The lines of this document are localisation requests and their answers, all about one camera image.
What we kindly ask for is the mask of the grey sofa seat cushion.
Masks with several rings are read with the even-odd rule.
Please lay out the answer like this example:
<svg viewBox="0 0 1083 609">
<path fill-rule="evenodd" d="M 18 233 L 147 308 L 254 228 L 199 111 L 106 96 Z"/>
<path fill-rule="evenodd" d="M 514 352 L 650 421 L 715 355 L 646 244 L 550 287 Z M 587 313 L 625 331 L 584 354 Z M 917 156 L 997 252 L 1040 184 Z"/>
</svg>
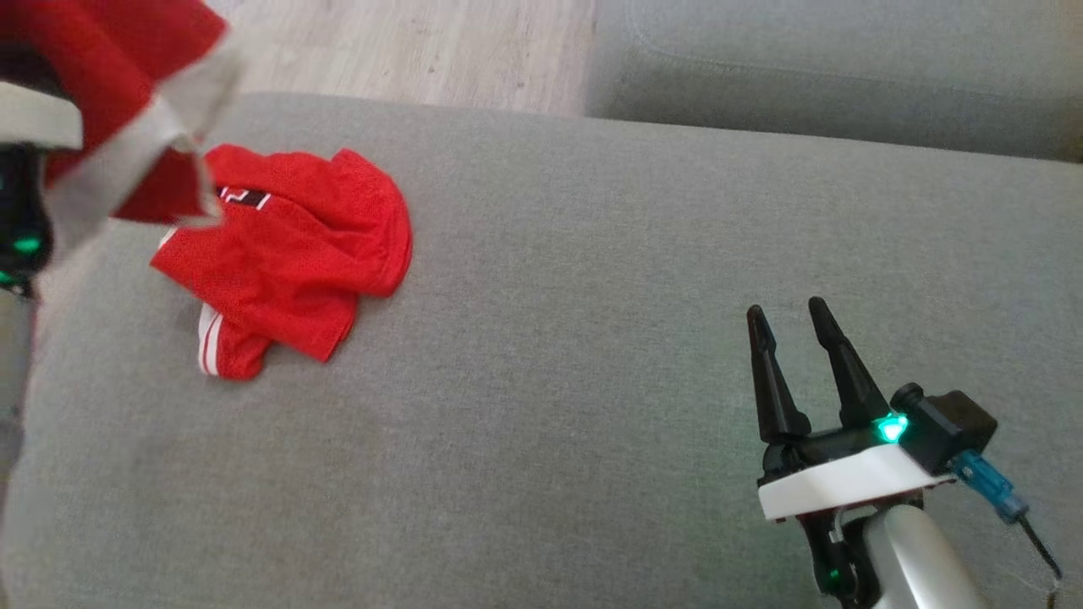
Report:
<svg viewBox="0 0 1083 609">
<path fill-rule="evenodd" d="M 1083 161 L 1083 0 L 598 0 L 592 117 Z"/>
</svg>

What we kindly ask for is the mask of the red jersey with white sleeves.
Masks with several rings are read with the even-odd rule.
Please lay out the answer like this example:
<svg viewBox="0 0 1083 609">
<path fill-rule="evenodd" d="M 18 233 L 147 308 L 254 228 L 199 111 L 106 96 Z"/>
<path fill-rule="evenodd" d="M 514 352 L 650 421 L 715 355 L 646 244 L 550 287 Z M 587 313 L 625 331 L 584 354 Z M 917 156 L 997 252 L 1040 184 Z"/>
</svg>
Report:
<svg viewBox="0 0 1083 609">
<path fill-rule="evenodd" d="M 387 298 L 412 262 L 409 208 L 389 174 L 352 150 L 209 151 L 223 220 L 177 228 L 151 265 L 201 304 L 201 373 L 248 381 L 268 349 L 321 363 L 343 344 L 364 297 Z"/>
</svg>

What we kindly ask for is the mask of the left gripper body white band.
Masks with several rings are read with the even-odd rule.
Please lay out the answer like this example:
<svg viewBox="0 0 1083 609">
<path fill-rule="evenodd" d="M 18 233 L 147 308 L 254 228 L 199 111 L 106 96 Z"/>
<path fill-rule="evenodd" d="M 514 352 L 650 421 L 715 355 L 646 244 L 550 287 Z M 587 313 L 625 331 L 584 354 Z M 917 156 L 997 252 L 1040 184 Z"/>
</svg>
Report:
<svg viewBox="0 0 1083 609">
<path fill-rule="evenodd" d="M 52 257 L 44 165 L 52 151 L 81 150 L 84 124 L 70 100 L 0 82 L 0 289 L 31 294 Z"/>
</svg>

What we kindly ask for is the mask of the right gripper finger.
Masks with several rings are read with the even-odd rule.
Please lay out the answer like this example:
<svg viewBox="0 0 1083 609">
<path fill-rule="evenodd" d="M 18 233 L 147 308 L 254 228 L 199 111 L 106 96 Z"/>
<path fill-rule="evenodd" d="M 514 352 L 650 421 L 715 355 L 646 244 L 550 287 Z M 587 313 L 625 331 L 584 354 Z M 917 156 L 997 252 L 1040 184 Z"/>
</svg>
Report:
<svg viewBox="0 0 1083 609">
<path fill-rule="evenodd" d="M 775 357 L 775 337 L 759 304 L 746 312 L 751 339 L 751 370 L 756 398 L 756 413 L 761 440 L 766 444 L 785 443 L 811 433 L 808 417 L 796 409 L 788 383 Z"/>
<path fill-rule="evenodd" d="M 839 419 L 844 428 L 867 427 L 875 420 L 889 416 L 891 409 L 883 397 L 877 383 L 854 350 L 837 320 L 820 297 L 809 299 L 808 308 L 815 338 L 827 351 L 839 398 Z"/>
</svg>

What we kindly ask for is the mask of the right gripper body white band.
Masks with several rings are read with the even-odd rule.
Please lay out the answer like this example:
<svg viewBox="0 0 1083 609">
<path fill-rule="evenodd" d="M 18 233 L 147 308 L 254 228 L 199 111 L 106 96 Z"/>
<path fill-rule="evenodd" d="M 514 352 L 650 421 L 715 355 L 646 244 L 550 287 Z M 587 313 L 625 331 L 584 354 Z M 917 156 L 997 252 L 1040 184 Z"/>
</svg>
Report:
<svg viewBox="0 0 1083 609">
<path fill-rule="evenodd" d="M 898 444 L 904 417 L 869 431 L 828 431 L 828 459 L 804 466 L 796 446 L 769 446 L 758 498 L 766 520 L 793 519 L 817 589 L 843 608 L 954 608 L 958 554 L 924 508 L 932 477 Z"/>
</svg>

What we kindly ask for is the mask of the wide grey sofa seat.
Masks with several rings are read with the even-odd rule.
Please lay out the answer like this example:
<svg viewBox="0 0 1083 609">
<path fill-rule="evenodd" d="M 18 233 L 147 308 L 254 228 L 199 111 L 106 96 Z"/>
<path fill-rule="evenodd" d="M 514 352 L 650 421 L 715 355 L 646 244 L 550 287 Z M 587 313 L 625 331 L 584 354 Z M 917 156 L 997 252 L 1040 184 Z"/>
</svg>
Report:
<svg viewBox="0 0 1083 609">
<path fill-rule="evenodd" d="M 889 396 L 967 393 L 1083 609 L 1083 166 L 863 141 L 248 94 L 214 139 L 355 150 L 409 275 L 328 364 L 205 377 L 198 304 L 114 223 L 47 324 L 11 609 L 822 609 L 756 493 L 745 312 L 837 420 L 807 302 Z"/>
</svg>

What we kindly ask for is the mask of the red shorts with white stripes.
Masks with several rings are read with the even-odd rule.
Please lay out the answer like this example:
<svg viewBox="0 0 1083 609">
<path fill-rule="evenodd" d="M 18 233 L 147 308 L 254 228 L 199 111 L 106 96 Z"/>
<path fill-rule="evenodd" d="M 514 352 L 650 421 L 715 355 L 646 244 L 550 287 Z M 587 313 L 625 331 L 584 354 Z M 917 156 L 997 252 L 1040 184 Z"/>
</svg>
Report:
<svg viewBox="0 0 1083 609">
<path fill-rule="evenodd" d="M 0 46 L 44 57 L 84 124 L 81 150 L 45 165 L 55 258 L 108 218 L 217 222 L 201 143 L 239 88 L 243 53 L 204 0 L 0 0 Z"/>
</svg>

